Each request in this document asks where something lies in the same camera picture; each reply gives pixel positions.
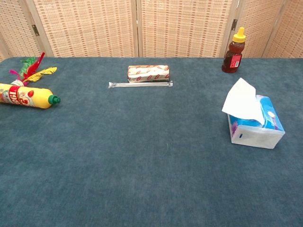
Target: red and white wrapper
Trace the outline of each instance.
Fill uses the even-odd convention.
[[[127,71],[130,83],[169,81],[168,65],[130,65]]]

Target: yellow feather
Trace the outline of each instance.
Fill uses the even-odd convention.
[[[26,82],[26,81],[36,82],[36,81],[39,80],[43,75],[45,75],[45,74],[52,74],[52,73],[56,72],[56,70],[57,70],[57,67],[50,67],[50,68],[48,68],[48,69],[42,70],[42,71],[40,71],[40,72],[37,72],[37,73],[31,75],[31,76],[28,77],[27,79],[25,79],[25,80],[23,81],[23,83]]]

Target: table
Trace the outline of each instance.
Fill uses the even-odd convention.
[[[0,63],[2,83],[22,58]],[[168,64],[173,87],[108,89],[128,65]],[[45,58],[50,109],[0,104],[0,223],[12,227],[303,225],[303,59]],[[221,112],[244,78],[286,131],[231,144]]]

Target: red feather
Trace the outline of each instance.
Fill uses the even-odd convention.
[[[33,75],[36,72],[36,70],[39,68],[40,63],[42,62],[44,55],[45,55],[45,53],[43,52],[41,54],[39,60],[37,60],[34,64],[32,64],[30,67],[28,67],[27,73],[23,74],[23,80],[27,79],[28,77],[30,77],[31,75]]]

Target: green feather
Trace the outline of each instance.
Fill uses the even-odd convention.
[[[21,76],[21,79],[23,79],[23,73],[27,73],[28,67],[31,66],[32,64],[34,64],[35,61],[36,61],[35,57],[31,57],[31,58],[22,60],[23,66],[22,66],[22,68],[21,68],[21,70],[19,72],[19,74]]]

